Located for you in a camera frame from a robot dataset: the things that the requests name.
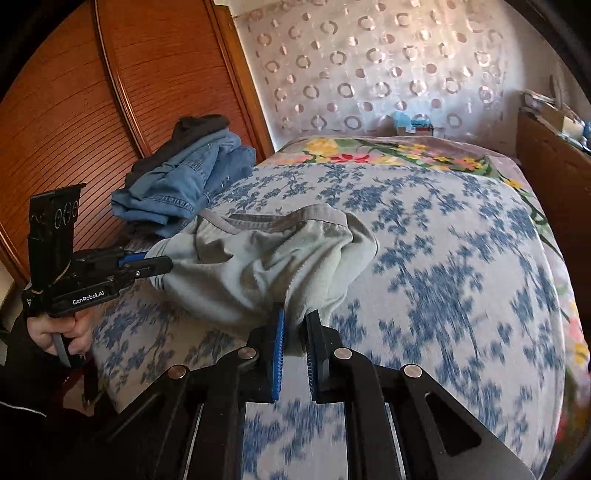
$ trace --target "bed sheet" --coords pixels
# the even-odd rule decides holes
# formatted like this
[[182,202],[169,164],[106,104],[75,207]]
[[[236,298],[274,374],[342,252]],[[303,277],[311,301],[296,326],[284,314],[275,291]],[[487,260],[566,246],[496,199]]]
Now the bed sheet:
[[[380,251],[331,326],[376,363],[420,364],[540,476],[563,399],[564,336],[518,193],[417,166],[271,163],[212,208],[285,214],[326,202],[371,225]],[[211,365],[242,344],[139,281],[106,305],[93,351],[122,409],[167,367]],[[245,480],[347,478],[342,406],[311,401],[305,357],[285,358],[279,402],[248,405],[243,471]]]
[[564,258],[533,189],[510,158],[485,148],[434,137],[301,137],[284,146],[265,165],[299,163],[415,165],[498,179],[515,189],[527,206],[544,243],[558,292],[566,344],[566,389],[557,436],[557,460],[579,444],[590,420],[589,348],[583,337],[573,287]]

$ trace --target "silver screw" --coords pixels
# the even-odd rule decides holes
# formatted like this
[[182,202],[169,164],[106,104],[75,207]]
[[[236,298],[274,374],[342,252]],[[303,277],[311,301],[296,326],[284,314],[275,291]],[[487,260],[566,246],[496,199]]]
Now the silver screw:
[[410,378],[419,378],[423,374],[423,370],[418,365],[407,365],[404,367],[404,374]]
[[351,358],[353,356],[353,352],[351,350],[349,350],[348,348],[337,348],[335,350],[335,357],[338,358],[339,360],[348,360],[349,358]]
[[238,357],[242,358],[243,360],[250,360],[251,358],[255,358],[256,350],[249,346],[245,346],[238,350]]
[[187,373],[187,367],[184,365],[173,365],[168,369],[168,376],[174,380],[183,378]]

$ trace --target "blue floral bed sheet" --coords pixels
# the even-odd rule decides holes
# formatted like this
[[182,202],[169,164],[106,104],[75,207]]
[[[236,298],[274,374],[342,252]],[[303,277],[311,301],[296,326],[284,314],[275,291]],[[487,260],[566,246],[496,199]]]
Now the blue floral bed sheet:
[[[543,246],[515,190],[407,166],[259,166],[213,209],[286,214],[326,202],[380,243],[330,325],[374,362],[421,365],[539,477],[556,437],[564,336]],[[139,281],[106,306],[93,351],[123,409],[166,368],[205,367],[243,345]],[[305,358],[284,362],[281,399],[249,404],[243,478],[347,478],[342,406],[311,401]]]

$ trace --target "hand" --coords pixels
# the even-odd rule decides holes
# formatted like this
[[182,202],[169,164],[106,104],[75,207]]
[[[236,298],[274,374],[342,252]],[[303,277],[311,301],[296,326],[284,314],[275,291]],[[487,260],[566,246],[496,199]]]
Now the hand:
[[43,313],[39,317],[27,319],[27,330],[33,342],[43,351],[57,355],[53,345],[52,333],[61,333],[66,338],[72,338],[68,346],[71,355],[86,353],[92,344],[92,326],[95,310],[89,308],[76,312],[73,316],[53,319]]

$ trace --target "patterned wall covering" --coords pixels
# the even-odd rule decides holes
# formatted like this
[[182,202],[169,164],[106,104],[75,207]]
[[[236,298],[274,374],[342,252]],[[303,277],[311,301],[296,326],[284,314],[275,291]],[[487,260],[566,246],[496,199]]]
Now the patterned wall covering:
[[507,71],[494,12],[485,0],[287,0],[236,24],[277,146],[393,135],[396,111],[490,145]]

